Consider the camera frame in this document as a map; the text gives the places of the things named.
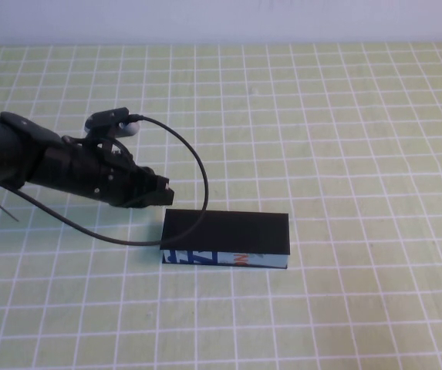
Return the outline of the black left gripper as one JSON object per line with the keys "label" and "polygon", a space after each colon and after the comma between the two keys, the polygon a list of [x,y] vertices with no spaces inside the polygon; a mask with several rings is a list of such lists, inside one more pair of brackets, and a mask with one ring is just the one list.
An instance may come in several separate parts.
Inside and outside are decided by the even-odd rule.
{"label": "black left gripper", "polygon": [[77,140],[65,136],[61,147],[49,147],[30,171],[28,181],[50,189],[98,200],[113,207],[142,209],[170,206],[169,179],[148,166],[137,166],[117,140]]}

